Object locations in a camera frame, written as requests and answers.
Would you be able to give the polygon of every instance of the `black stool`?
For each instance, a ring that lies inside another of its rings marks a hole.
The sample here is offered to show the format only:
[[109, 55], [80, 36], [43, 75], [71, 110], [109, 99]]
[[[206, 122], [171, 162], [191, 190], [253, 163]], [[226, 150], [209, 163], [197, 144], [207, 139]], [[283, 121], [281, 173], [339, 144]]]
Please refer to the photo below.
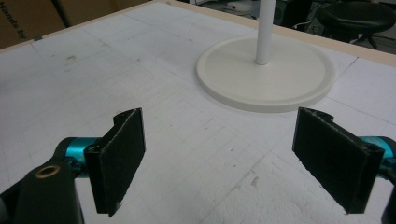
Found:
[[325, 27], [323, 36], [350, 42], [368, 39], [376, 49], [372, 34], [384, 32], [396, 22], [395, 12], [389, 7], [367, 2], [342, 2], [323, 8], [318, 20]]

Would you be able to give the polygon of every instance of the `white circular disk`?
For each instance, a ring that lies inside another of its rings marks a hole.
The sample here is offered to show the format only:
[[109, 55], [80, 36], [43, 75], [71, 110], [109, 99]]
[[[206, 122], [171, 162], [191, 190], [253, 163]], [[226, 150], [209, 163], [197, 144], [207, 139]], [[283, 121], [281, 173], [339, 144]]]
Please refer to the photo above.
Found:
[[288, 112], [323, 98], [335, 80], [332, 61], [304, 42], [272, 36], [270, 60], [255, 63], [257, 36], [222, 41], [200, 57], [198, 79], [216, 100], [253, 112]]

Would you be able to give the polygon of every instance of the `gray floor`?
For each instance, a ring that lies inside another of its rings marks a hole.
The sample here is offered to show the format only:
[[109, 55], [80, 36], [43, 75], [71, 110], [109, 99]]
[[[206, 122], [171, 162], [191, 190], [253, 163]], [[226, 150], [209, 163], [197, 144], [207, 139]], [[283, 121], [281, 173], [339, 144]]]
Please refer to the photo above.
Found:
[[[240, 11], [236, 11], [236, 10], [227, 9], [226, 4], [228, 2], [232, 2], [232, 1], [233, 0], [208, 1], [206, 3], [201, 4], [201, 7], [208, 7], [208, 8], [218, 10], [218, 11], [223, 11], [223, 12], [227, 12], [227, 13], [231, 13], [234, 15], [243, 16], [243, 17], [247, 17], [247, 18], [251, 18], [251, 19], [256, 18], [256, 14], [258, 14], [258, 13], [256, 12], [255, 9], [257, 9], [257, 7], [259, 6], [258, 5], [258, 3], [260, 3], [259, 1], [251, 1], [251, 0], [238, 1], [238, 2], [244, 2], [247, 4], [251, 4], [252, 5], [251, 12], [240, 12]], [[309, 34], [313, 34], [313, 35], [321, 35], [323, 27], [317, 20], [315, 20], [316, 9], [317, 8], [315, 8], [315, 2], [314, 2], [311, 13], [310, 13], [310, 15], [308, 15], [308, 19], [312, 20], [312, 22], [310, 23], [309, 27], [307, 26], [306, 32]], [[377, 44], [377, 50], [384, 51], [386, 53], [396, 54], [396, 26], [387, 30], [384, 33], [375, 34], [373, 37], [373, 40]], [[352, 44], [362, 46], [365, 48], [369, 48], [369, 49], [373, 48], [367, 40], [354, 42]]]

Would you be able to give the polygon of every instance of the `white tabletop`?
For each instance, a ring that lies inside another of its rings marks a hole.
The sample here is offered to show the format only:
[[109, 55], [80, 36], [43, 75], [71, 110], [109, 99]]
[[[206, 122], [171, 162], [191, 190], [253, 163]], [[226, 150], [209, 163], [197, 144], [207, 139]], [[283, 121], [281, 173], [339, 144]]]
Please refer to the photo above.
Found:
[[[346, 215], [291, 151], [296, 111], [252, 113], [208, 96], [195, 63], [254, 28], [163, 3], [86, 23], [0, 54], [0, 190], [68, 136], [101, 137], [142, 107], [147, 152], [116, 215], [86, 223], [379, 223], [392, 185], [377, 179], [365, 214]], [[318, 47], [337, 79], [312, 108], [357, 136], [396, 139], [396, 68]]]

